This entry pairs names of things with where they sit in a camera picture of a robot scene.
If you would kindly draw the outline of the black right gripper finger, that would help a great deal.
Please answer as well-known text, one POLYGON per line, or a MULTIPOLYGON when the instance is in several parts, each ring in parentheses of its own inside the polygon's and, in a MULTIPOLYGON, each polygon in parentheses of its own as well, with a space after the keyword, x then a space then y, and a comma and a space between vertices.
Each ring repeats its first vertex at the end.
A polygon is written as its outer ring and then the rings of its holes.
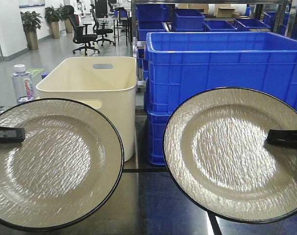
POLYGON ((269 130, 268 144, 297 149, 297 130, 269 130))

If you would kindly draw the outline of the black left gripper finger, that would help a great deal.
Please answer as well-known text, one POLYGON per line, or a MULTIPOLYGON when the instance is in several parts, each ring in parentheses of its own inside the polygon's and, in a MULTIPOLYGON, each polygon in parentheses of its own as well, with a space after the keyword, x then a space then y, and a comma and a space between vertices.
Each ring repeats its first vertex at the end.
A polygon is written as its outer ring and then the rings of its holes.
POLYGON ((21 143, 25 140, 24 128, 0 126, 0 143, 21 143))

